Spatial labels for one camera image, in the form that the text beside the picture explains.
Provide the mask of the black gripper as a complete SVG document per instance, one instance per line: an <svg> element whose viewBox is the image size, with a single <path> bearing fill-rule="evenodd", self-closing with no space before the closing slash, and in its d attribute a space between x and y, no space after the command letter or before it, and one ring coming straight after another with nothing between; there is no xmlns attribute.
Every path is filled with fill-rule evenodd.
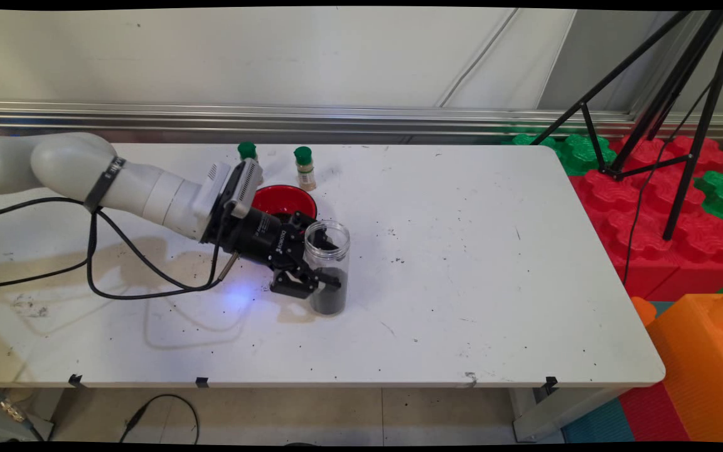
<svg viewBox="0 0 723 452"><path fill-rule="evenodd" d="M266 264L274 271L270 291L306 299L322 289L341 289L338 274L328 268L305 268L307 229L318 222L304 212L290 213L287 222L249 208L239 217L237 204L223 204L212 215L205 229L205 243L216 244L227 254Z"/></svg>

